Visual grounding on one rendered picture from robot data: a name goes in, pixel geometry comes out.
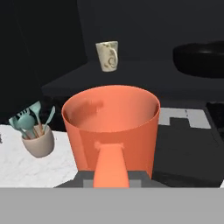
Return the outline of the teal slotted fork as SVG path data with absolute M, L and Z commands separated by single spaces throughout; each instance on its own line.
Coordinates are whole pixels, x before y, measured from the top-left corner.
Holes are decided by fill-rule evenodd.
M 10 126 L 14 129 L 14 130 L 18 130 L 22 133 L 22 137 L 24 139 L 28 139 L 29 137 L 25 134 L 25 132 L 19 127 L 18 125 L 18 119 L 13 116 L 9 119 L 9 123 L 10 123 Z

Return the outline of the teal spatula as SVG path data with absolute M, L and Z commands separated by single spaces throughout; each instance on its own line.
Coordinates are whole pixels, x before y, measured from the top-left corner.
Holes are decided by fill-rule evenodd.
M 40 104 L 40 101 L 37 101 L 35 103 L 33 103 L 29 109 L 34 113 L 34 115 L 36 116 L 37 118 L 37 121 L 38 121 L 38 127 L 39 127 L 39 130 L 40 130 L 40 134 L 43 134 L 43 128 L 42 128 L 42 123 L 40 121 L 40 117 L 39 117 L 39 112 L 41 110 L 41 104 Z

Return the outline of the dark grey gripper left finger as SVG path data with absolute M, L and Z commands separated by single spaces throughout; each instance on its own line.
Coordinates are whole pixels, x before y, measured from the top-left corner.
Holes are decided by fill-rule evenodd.
M 59 185 L 65 188 L 92 188 L 94 180 L 93 171 L 78 171 L 74 179 Z

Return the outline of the black hob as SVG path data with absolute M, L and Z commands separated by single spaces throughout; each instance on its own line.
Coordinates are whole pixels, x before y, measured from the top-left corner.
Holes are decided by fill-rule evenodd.
M 221 186 L 224 142 L 203 101 L 161 101 L 152 178 L 172 187 Z

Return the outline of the black cabinet door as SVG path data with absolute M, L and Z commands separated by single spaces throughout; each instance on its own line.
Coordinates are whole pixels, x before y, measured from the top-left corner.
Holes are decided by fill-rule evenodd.
M 0 123 L 87 62 L 78 0 L 0 0 Z

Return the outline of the cream patterned mug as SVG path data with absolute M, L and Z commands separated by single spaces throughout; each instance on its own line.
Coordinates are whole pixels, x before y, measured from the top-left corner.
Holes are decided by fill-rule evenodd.
M 107 41 L 95 44 L 103 72 L 114 72 L 118 66 L 118 42 Z

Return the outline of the orange pot with handle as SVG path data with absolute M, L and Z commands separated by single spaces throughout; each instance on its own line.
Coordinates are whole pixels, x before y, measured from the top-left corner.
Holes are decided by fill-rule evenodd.
M 70 97 L 61 115 L 80 171 L 94 188 L 128 188 L 129 171 L 152 176 L 160 101 L 140 87 L 93 87 Z

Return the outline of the dark open cabinet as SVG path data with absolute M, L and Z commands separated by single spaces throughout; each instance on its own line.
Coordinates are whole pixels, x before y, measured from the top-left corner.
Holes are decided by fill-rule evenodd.
M 87 63 L 43 86 L 45 95 L 110 84 L 146 88 L 160 98 L 224 101 L 224 79 L 183 74 L 172 49 L 224 40 L 224 0 L 78 0 Z M 103 72 L 95 44 L 118 42 L 118 66 Z

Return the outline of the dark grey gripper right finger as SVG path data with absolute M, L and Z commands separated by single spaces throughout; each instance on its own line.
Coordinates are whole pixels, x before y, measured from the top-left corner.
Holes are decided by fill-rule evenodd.
M 128 171 L 129 186 L 132 188 L 165 187 L 164 184 L 151 179 L 146 171 Z

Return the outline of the beige utensil pot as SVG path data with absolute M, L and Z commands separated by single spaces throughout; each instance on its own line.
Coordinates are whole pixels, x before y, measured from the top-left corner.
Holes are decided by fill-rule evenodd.
M 35 125 L 35 130 L 38 133 L 38 138 L 33 138 L 33 139 L 22 138 L 22 142 L 24 144 L 24 147 L 35 158 L 46 157 L 49 154 L 51 154 L 53 152 L 53 149 L 54 149 L 53 132 L 52 132 L 52 130 L 49 126 L 46 126 L 45 134 L 43 136 L 40 135 L 40 130 L 39 130 L 38 125 Z

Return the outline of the teal slim spoon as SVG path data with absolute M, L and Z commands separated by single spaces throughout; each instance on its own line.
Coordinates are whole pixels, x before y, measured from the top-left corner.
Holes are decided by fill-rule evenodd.
M 44 126 L 43 126 L 44 134 L 45 134 L 45 132 L 46 132 L 46 126 L 47 126 L 47 125 L 51 122 L 51 120 L 53 119 L 53 116 L 54 116 L 54 114 L 55 114 L 55 111 L 56 111 L 55 106 L 52 106 L 52 110 L 51 110 L 51 112 L 50 112 L 50 115 L 48 116 L 48 118 L 47 118 L 47 120 L 46 120 L 46 122 L 45 122 L 45 124 L 44 124 Z

